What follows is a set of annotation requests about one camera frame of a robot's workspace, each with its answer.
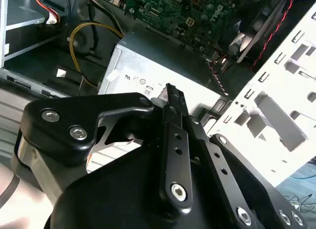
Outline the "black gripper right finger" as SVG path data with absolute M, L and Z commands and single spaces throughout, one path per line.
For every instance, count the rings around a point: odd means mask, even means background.
M 215 190 L 226 229 L 306 229 L 303 216 L 221 134 L 208 138 L 194 117 L 185 118 L 193 152 Z

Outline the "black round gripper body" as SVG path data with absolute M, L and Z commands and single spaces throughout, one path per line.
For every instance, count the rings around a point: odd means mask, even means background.
M 181 215 L 158 194 L 161 154 L 142 147 L 73 182 L 59 197 L 50 218 L 53 229 L 236 229 L 204 160 L 191 163 L 193 207 Z

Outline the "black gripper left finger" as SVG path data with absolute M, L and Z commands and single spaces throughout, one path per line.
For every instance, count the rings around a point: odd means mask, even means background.
M 143 141 L 135 150 L 151 146 L 161 154 L 158 194 L 163 205 L 172 212 L 189 212 L 193 193 L 183 128 L 185 97 L 167 84 L 159 100 L 162 107 L 140 93 L 33 101 L 23 112 L 17 156 L 55 205 L 67 187 L 93 173 L 86 164 L 97 149 L 135 137 Z

